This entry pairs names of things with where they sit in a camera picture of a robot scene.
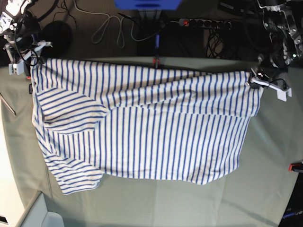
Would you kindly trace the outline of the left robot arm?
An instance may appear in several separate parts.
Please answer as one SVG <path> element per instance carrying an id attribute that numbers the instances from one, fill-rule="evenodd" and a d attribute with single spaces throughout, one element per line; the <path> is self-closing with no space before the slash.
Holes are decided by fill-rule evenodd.
<path id="1" fill-rule="evenodd" d="M 269 43 L 259 46 L 249 35 L 248 10 L 256 8 L 258 24 L 267 32 Z M 303 2 L 301 0 L 250 0 L 243 12 L 243 28 L 252 47 L 259 52 L 258 64 L 250 69 L 248 85 L 269 87 L 288 93 L 288 67 L 303 61 Z"/>

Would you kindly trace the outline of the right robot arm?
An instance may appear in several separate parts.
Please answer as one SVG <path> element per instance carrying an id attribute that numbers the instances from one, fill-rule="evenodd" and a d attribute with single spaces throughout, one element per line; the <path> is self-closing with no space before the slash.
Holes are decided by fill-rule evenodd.
<path id="1" fill-rule="evenodd" d="M 6 51 L 12 67 L 19 63 L 28 67 L 42 63 L 42 49 L 51 46 L 50 42 L 41 38 L 40 22 L 54 11 L 58 1 L 55 0 L 40 17 L 29 11 L 36 3 L 36 0 L 0 2 L 0 36 L 7 42 L 3 50 Z"/>

